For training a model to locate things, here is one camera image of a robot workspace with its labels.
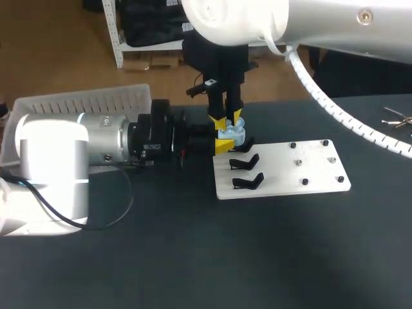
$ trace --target silver cylinder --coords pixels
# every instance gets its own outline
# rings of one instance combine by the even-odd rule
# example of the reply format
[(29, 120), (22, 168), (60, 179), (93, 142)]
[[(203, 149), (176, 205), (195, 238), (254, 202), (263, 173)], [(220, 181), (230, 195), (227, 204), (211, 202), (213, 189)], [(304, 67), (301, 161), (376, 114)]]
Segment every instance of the silver cylinder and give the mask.
[(76, 122), (88, 130), (90, 166), (113, 165), (130, 159), (127, 142), (129, 120), (125, 115), (32, 114), (27, 116), (24, 124), (44, 119)]
[(412, 63), (412, 1), (290, 0), (279, 41)]

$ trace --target black clip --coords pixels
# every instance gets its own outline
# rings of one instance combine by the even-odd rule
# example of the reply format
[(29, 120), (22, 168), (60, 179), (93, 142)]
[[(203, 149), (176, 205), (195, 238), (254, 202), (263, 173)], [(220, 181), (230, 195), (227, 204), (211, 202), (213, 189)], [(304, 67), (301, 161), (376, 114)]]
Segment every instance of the black clip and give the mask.
[(253, 181), (233, 178), (232, 183), (235, 189), (256, 190), (264, 179), (265, 177), (263, 176), (263, 173), (259, 173)]
[(259, 162), (259, 155), (255, 154), (249, 162), (237, 160), (237, 159), (230, 159), (230, 169), (245, 169), (247, 171), (253, 170), (255, 165)]
[(252, 137), (247, 142), (245, 142), (242, 146), (236, 146), (233, 150), (230, 150), (230, 153), (248, 153), (253, 145), (255, 144), (255, 139)]

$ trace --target metal keys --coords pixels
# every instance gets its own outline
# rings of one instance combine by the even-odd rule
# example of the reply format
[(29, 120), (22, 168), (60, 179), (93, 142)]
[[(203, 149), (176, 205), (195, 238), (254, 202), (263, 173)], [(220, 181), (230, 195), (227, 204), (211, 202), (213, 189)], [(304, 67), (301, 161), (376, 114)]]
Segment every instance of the metal keys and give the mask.
[(399, 127), (402, 127), (406, 124), (412, 124), (412, 117), (407, 117), (404, 114), (399, 113), (398, 111), (394, 111), (393, 109), (390, 109), (390, 108), (384, 108), (384, 109), (387, 110), (387, 111), (390, 111), (391, 113), (394, 113), (394, 114), (402, 117), (403, 121), (386, 121), (386, 120), (382, 120), (383, 124), (394, 124), (394, 125), (396, 125), (395, 126), (396, 129), (399, 128)]

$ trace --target white plastic plate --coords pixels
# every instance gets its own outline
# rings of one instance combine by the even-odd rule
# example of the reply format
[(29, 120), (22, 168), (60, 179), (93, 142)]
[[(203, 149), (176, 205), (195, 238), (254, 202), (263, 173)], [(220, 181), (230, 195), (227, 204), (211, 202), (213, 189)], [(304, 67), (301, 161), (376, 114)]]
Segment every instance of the white plastic plate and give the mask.
[[(248, 153), (225, 153), (214, 157), (218, 198), (228, 200), (350, 190), (348, 175), (331, 140), (328, 146), (323, 146), (322, 140), (296, 142), (295, 149), (290, 144), (254, 145)], [(249, 161), (256, 153), (260, 160), (253, 170), (230, 170), (230, 159)], [(297, 166), (298, 160), (302, 160), (301, 166)], [(259, 173), (263, 173), (265, 179), (256, 190), (234, 189), (233, 178), (253, 180)], [(344, 177), (343, 182), (338, 182), (340, 176)], [(308, 185), (303, 185), (305, 178)]]

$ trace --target white spiral cable wrap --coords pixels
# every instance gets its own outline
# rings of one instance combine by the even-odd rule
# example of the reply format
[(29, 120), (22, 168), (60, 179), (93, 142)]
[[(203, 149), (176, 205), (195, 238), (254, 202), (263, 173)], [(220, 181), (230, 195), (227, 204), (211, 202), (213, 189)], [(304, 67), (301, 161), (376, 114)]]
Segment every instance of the white spiral cable wrap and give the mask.
[(293, 46), (286, 47), (290, 62), (294, 67), (296, 75), (299, 77), (303, 86), (311, 94), (311, 96), (322, 106), (329, 115), (331, 115), (336, 121), (340, 122), (342, 125), (352, 130), (354, 133), (365, 138), (366, 140), (381, 146), (382, 148), (388, 149), (394, 153), (398, 153), (407, 158), (412, 158), (412, 145), (401, 142), (395, 138), (391, 138), (388, 135), (382, 134), (379, 131), (372, 129), (371, 127), (363, 124), (355, 117), (349, 115), (343, 109), (341, 109), (331, 98), (329, 98), (325, 92), (315, 83), (311, 78), (306, 68), (303, 66), (299, 55), (297, 54), (296, 48)]

